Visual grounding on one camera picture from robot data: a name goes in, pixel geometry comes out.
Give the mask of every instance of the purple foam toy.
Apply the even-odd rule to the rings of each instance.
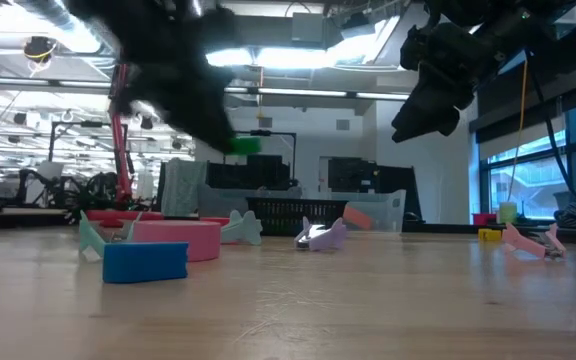
[[[337,219],[330,229],[324,229],[324,225],[311,225],[304,216],[304,229],[295,238],[295,248],[311,251],[341,249],[347,233],[341,218]]]

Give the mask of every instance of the black basket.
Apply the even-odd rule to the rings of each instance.
[[[345,200],[304,200],[250,197],[248,208],[261,220],[262,235],[297,236],[303,229],[303,217],[311,224],[332,226],[344,215]]]

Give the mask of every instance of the blue sponge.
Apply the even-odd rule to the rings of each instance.
[[[180,279],[188,276],[188,243],[106,244],[103,278],[127,284]]]

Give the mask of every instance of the yellow block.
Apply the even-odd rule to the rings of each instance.
[[[501,230],[479,229],[479,241],[501,241]]]

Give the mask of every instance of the wooden table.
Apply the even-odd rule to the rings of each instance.
[[[576,359],[576,246],[544,263],[460,236],[264,239],[185,280],[103,285],[75,239],[0,231],[0,359]]]

